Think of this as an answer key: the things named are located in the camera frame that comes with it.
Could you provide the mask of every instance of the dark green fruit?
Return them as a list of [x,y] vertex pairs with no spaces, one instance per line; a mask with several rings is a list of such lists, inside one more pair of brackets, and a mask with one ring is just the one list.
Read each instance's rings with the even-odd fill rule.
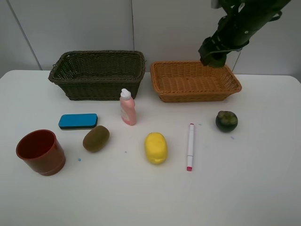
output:
[[87,151],[98,152],[109,140],[110,132],[104,126],[97,126],[87,133],[83,146]]
[[220,111],[216,116],[215,123],[220,131],[231,132],[236,128],[238,118],[233,112]]

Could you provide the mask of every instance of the red cup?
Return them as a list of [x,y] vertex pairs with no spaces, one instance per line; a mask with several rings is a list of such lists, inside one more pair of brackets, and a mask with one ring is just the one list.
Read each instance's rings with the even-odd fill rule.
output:
[[16,153],[34,171],[43,176],[56,174],[66,162],[64,151],[55,134],[46,129],[31,132],[23,137],[17,145]]

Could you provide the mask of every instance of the orange wicker basket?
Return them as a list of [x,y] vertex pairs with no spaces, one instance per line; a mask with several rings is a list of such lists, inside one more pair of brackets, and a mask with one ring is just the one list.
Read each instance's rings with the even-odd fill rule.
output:
[[197,61],[158,61],[150,66],[152,86],[164,102],[222,101],[241,90],[232,71]]

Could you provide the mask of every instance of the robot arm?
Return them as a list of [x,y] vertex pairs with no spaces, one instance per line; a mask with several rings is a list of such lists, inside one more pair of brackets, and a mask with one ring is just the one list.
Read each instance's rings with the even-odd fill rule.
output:
[[203,41],[198,50],[204,65],[223,67],[227,54],[239,51],[267,22],[278,20],[290,0],[212,0],[213,8],[222,7],[227,15],[217,31]]

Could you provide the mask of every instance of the yellow object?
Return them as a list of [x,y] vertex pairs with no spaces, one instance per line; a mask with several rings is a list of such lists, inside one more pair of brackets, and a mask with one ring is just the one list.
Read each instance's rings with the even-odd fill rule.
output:
[[145,154],[148,161],[160,164],[167,159],[167,144],[160,133],[150,133],[144,142]]

